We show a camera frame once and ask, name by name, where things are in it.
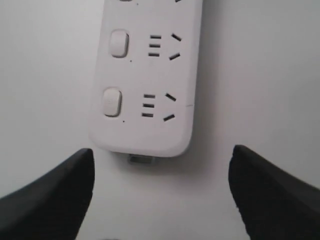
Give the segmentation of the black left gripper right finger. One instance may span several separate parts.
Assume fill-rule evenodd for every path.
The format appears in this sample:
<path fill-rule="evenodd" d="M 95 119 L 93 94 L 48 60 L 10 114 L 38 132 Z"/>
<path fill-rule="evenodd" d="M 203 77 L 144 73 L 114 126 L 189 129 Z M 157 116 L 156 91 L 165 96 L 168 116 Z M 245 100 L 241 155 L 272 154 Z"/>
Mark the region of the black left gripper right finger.
<path fill-rule="evenodd" d="M 244 145 L 235 145 L 229 188 L 251 240 L 318 240 L 320 190 Z"/>

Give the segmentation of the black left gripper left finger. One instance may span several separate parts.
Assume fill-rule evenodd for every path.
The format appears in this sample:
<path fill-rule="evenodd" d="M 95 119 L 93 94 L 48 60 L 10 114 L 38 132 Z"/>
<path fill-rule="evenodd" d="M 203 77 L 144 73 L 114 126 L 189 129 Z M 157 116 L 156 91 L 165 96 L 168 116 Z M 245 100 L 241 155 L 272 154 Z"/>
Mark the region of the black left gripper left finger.
<path fill-rule="evenodd" d="M 93 150 L 82 148 L 0 199 L 2 240 L 75 240 L 95 185 Z"/>

